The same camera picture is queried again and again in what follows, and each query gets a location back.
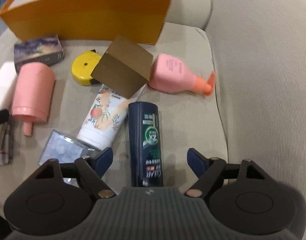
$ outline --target copper screw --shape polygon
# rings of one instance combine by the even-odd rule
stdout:
[[[188,195],[189,197],[201,197],[202,196],[202,191],[200,191],[198,189],[189,189],[186,192],[186,195]]]
[[[115,193],[112,190],[104,189],[104,190],[101,190],[98,193],[98,195],[101,198],[111,198],[111,197],[113,197],[115,195]]]

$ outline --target brown cardboard piece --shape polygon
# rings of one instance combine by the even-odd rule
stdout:
[[[112,41],[91,77],[130,98],[149,82],[152,64],[151,53],[119,35]]]

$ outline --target cardboard box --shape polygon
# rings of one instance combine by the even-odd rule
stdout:
[[[153,55],[122,36],[112,41],[91,77],[125,98],[149,82]]]
[[[171,0],[8,0],[0,17],[22,41],[57,34],[60,39],[109,40],[122,35],[155,44]]]

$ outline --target green label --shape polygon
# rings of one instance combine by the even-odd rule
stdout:
[[[144,114],[143,123],[143,174],[142,185],[147,187],[163,186],[162,160],[159,138],[158,116]]]
[[[145,139],[150,145],[156,145],[158,142],[158,131],[154,126],[148,127],[145,132]]]

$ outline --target couch armrest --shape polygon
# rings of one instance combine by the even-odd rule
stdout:
[[[204,29],[211,0],[172,0],[165,21]]]
[[[212,0],[206,28],[229,161],[294,188],[306,239],[306,0]]]

